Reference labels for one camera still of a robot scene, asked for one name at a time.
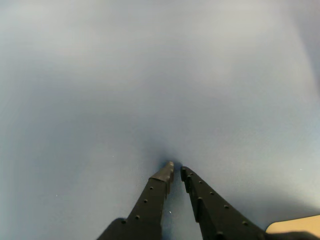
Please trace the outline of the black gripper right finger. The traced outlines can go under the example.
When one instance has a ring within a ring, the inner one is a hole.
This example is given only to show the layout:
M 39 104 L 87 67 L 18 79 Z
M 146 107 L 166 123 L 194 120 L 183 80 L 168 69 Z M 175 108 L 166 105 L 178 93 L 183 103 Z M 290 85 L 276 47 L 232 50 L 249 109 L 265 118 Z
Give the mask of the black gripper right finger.
M 193 170 L 180 169 L 204 240 L 265 240 L 267 234 L 221 197 Z

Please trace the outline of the gripper black left finger taped tip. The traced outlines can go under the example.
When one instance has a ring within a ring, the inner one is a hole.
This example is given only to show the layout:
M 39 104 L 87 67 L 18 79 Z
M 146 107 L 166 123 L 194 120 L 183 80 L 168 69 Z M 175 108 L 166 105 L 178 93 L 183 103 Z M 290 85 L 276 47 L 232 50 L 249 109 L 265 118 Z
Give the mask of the gripper black left finger taped tip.
M 174 178 L 169 161 L 152 175 L 127 218 L 117 218 L 98 237 L 99 240 L 161 240 L 164 202 Z

